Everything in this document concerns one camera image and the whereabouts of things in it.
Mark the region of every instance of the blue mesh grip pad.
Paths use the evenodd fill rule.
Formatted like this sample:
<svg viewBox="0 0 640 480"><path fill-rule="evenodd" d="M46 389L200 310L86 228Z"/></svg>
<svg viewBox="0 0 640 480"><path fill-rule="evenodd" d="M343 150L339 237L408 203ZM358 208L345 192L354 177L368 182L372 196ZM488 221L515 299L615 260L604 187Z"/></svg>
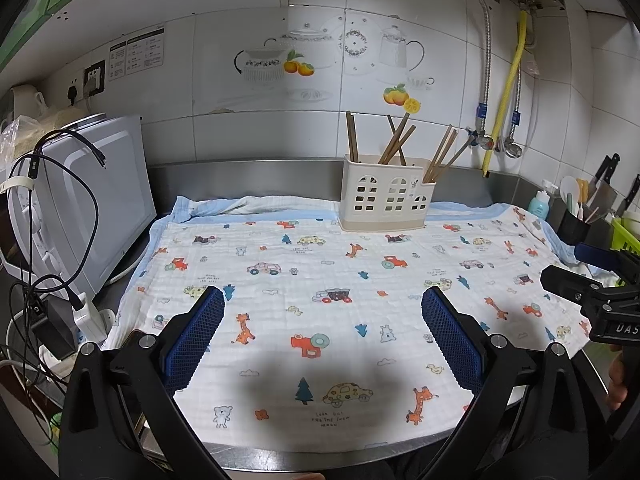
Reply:
<svg viewBox="0 0 640 480"><path fill-rule="evenodd" d="M164 389L173 395L189 385L225 315L222 292L210 287L198 299L197 311L164 359Z"/></svg>
<svg viewBox="0 0 640 480"><path fill-rule="evenodd" d="M482 359L436 287L424 291L422 318L436 339L460 387L477 395L482 388Z"/></svg>

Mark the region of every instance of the cartoon truck print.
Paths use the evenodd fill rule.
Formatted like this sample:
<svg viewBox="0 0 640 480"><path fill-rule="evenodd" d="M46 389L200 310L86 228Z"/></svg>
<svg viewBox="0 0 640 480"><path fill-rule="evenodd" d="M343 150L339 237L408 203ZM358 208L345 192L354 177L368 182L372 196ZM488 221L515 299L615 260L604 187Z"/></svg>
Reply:
<svg viewBox="0 0 640 480"><path fill-rule="evenodd" d="M320 357L321 350L329 346L329 338L324 334L313 334L311 337L302 337L296 334L291 338L292 348L302 348L302 357L315 359Z"/></svg>
<svg viewBox="0 0 640 480"><path fill-rule="evenodd" d="M431 280L424 280L424 286L429 288L430 286L439 286L440 290L445 291L451 288L451 284L453 282L448 280L447 278L440 278L437 282L432 282Z"/></svg>
<svg viewBox="0 0 640 480"><path fill-rule="evenodd" d="M395 267L407 267L407 262L404 260L398 260L395 256L385 256L385 261L382 262L382 266L385 269L393 269Z"/></svg>
<svg viewBox="0 0 640 480"><path fill-rule="evenodd" d="M482 269L484 267L478 260L465 260L464 262L460 262L460 265L465 267L465 269L470 269L471 267Z"/></svg>
<svg viewBox="0 0 640 480"><path fill-rule="evenodd" d="M282 269L278 264L266 264L265 262L259 262L254 266L247 267L246 271L254 276L261 272L268 272L271 276L276 276L282 272Z"/></svg>
<svg viewBox="0 0 640 480"><path fill-rule="evenodd" d="M528 274L519 274L513 279L513 283L516 285L527 285L527 283L533 283L533 280Z"/></svg>
<svg viewBox="0 0 640 480"><path fill-rule="evenodd" d="M303 238L300 238L300 240L298 241L299 245L302 246L308 246L309 244L318 244L318 245L324 245L326 243L326 240L322 240L322 238L319 238L317 236L305 236Z"/></svg>
<svg viewBox="0 0 640 480"><path fill-rule="evenodd" d="M358 399L360 402L368 402L372 395L372 390L361 388L355 383L340 383L329 389L322 402L340 408L347 400Z"/></svg>
<svg viewBox="0 0 640 480"><path fill-rule="evenodd" d="M312 301L322 301L323 303L331 303L332 301L344 301L351 303L353 301L349 297L348 288L328 288L327 290L319 290L316 295L311 298Z"/></svg>

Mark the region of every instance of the instruction sticker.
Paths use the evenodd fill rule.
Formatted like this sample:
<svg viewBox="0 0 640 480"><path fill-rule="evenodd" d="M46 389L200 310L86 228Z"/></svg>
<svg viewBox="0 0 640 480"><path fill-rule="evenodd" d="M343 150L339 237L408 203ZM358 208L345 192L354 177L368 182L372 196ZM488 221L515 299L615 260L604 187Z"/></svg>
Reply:
<svg viewBox="0 0 640 480"><path fill-rule="evenodd" d="M140 34L109 49L109 81L164 63L164 27Z"/></svg>

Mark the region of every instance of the soap bottle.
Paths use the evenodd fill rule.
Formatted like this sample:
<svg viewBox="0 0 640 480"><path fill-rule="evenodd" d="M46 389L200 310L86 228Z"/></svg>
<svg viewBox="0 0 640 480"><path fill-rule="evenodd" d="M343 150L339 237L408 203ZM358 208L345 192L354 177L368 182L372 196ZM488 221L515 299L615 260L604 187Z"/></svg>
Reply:
<svg viewBox="0 0 640 480"><path fill-rule="evenodd" d="M527 211L540 219L546 220L546 216L549 214L550 194L553 194L554 190L558 189L558 186L555 186L548 180L543 180L542 187L543 189L537 192L535 197L529 202Z"/></svg>

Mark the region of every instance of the yellow gas hose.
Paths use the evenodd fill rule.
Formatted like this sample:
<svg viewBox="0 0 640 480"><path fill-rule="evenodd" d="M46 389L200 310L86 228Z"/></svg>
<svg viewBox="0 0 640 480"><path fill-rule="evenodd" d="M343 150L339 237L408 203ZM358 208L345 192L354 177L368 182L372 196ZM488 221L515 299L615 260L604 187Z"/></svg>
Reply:
<svg viewBox="0 0 640 480"><path fill-rule="evenodd" d="M513 62L511 63L511 69L509 70L509 76L507 77L507 83L504 85L502 91L502 97L500 99L500 106L498 107L498 113L495 117L494 129L491 132L491 138L494 142L498 141L500 131L504 125L504 116L507 113L507 106L509 105L509 99L511 97L511 89L513 88L513 81L518 75L518 66L520 65L520 59L522 58L522 52L524 51L524 42L527 37L527 13L524 10L520 11L520 22L518 23L518 47L516 53L513 56ZM482 161L482 175L486 176L489 172L489 161L491 160L491 154L493 150L487 150L484 153L484 160Z"/></svg>

